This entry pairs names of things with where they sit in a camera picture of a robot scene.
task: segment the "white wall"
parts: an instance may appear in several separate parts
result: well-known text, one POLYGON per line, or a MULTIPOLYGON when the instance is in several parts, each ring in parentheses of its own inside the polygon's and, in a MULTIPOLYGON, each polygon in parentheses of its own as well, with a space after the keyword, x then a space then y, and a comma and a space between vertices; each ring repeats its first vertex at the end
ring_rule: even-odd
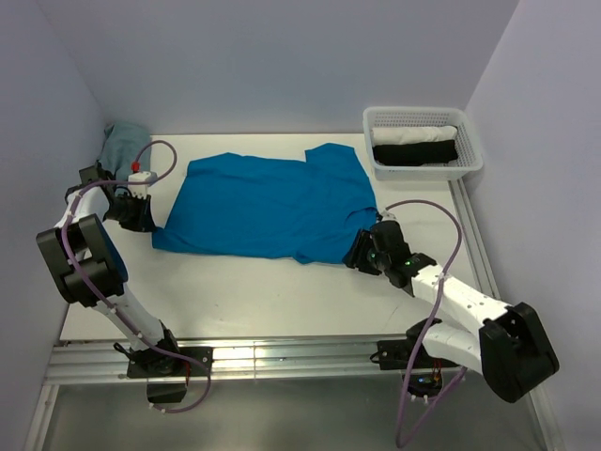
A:
POLYGON ((560 359, 547 384, 569 450, 601 440, 601 2, 522 0, 468 111, 468 188, 501 293, 535 306, 560 359))
POLYGON ((0 2, 0 437, 21 449, 67 303, 36 246, 91 164, 103 118, 75 65, 31 0, 0 2))
POLYGON ((109 118, 154 133, 359 132, 464 108, 517 0, 39 0, 109 118))

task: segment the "white basket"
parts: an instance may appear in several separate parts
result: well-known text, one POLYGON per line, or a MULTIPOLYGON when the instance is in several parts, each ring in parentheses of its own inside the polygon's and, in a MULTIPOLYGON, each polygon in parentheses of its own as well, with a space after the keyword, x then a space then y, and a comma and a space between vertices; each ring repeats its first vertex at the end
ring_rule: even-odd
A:
POLYGON ((482 168, 481 145, 468 117, 455 108, 374 106, 363 112, 363 132, 369 160, 378 180, 457 180, 482 168), (458 159, 448 164, 385 166, 374 158, 374 127, 457 127, 455 149, 458 159))

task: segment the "blue cloth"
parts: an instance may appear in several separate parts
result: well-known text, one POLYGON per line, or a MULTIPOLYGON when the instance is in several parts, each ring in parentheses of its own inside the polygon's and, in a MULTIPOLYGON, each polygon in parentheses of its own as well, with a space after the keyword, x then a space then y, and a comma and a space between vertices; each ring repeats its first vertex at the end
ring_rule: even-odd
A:
POLYGON ((376 199, 353 148, 326 144, 306 162, 225 153, 190 162, 156 249, 342 263, 376 199))
MULTIPOLYGON (((150 142, 148 130, 128 122, 116 122, 104 129, 104 146, 98 161, 115 176, 127 180, 136 155, 150 142)), ((140 157, 140 170, 150 170, 150 149, 140 157)))

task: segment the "rolled towel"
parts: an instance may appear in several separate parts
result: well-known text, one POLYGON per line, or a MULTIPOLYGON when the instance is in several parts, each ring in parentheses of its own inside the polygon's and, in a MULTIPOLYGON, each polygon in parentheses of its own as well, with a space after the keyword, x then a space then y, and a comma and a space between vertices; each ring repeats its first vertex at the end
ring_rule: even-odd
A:
POLYGON ((374 127, 373 145, 417 144, 449 141, 455 139, 457 129, 450 125, 444 127, 374 127))

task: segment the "black cloth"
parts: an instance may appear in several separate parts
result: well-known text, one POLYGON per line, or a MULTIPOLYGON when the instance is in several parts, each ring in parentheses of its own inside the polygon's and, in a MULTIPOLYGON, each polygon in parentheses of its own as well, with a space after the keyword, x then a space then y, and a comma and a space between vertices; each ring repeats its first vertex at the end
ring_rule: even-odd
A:
POLYGON ((458 158, 455 140, 374 146, 374 158, 385 166, 421 166, 427 163, 448 163, 458 158))

